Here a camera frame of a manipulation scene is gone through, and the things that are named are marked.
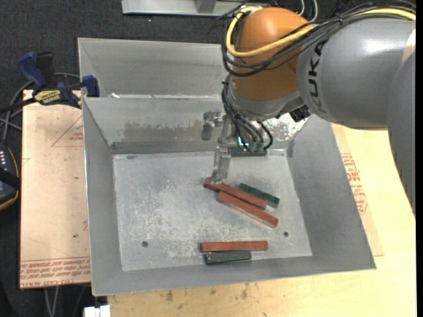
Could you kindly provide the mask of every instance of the dark green block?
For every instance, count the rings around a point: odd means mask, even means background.
[[[267,153],[263,152],[263,153],[252,153],[249,151],[244,151],[238,147],[229,147],[229,153],[231,154],[232,157],[246,157],[246,156],[251,156],[251,157],[261,157],[261,156],[266,156]]]
[[[208,265],[227,262],[249,261],[251,260],[251,251],[237,250],[227,252],[211,252],[210,254],[204,254],[204,260]]]
[[[268,193],[262,192],[261,190],[258,190],[256,188],[250,187],[246,184],[241,183],[238,186],[238,189],[240,189],[243,192],[246,192],[250,195],[253,195],[255,197],[261,198],[264,201],[267,201],[268,205],[273,207],[273,208],[276,208],[279,205],[280,200],[277,197],[270,195]]]

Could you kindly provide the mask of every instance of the cardboard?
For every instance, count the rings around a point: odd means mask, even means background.
[[[19,286],[90,280],[82,111],[25,106]]]

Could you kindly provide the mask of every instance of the yellow label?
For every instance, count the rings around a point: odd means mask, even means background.
[[[60,90],[41,90],[34,98],[46,104],[60,99]]]

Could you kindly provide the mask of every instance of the red wooden block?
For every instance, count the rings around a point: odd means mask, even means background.
[[[203,242],[200,244],[201,252],[224,252],[224,251],[265,251],[269,248],[266,240],[249,240],[239,242]]]
[[[243,192],[240,189],[231,187],[229,184],[225,184],[225,183],[213,184],[210,181],[210,178],[206,178],[206,181],[204,181],[204,187],[211,189],[215,192],[225,192],[232,196],[238,197],[239,199],[242,199],[243,201],[253,204],[256,207],[261,208],[262,210],[265,210],[267,206],[266,201],[264,201],[261,198],[258,198],[256,196]]]
[[[228,193],[225,193],[223,191],[220,191],[217,195],[217,200],[227,204],[231,207],[234,207],[236,209],[240,209],[243,213],[246,213],[247,215],[251,216],[252,218],[255,218],[264,224],[268,225],[269,227],[276,227],[279,223],[279,220],[276,217],[273,217],[263,211],[261,211],[259,208],[248,204],[247,202],[244,202],[242,199],[236,198]]]

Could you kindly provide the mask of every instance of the black carpet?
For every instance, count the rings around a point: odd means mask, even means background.
[[[122,0],[0,0],[0,108],[11,101],[26,79],[17,69],[17,60],[29,51],[53,52],[56,71],[79,73],[77,39],[119,38],[172,42],[219,43],[221,32],[209,17],[124,16]],[[317,0],[319,15],[325,16],[336,0]],[[369,0],[354,0],[363,3]],[[297,2],[287,0],[295,9]],[[13,119],[21,125],[21,117]],[[20,164],[21,133],[9,128],[7,144]],[[43,290],[20,290],[19,221],[20,202],[0,211],[0,283],[18,316],[47,316]],[[2,306],[6,302],[1,298]],[[49,289],[51,301],[54,289]],[[71,316],[75,305],[93,305],[90,289],[61,287],[56,316]]]

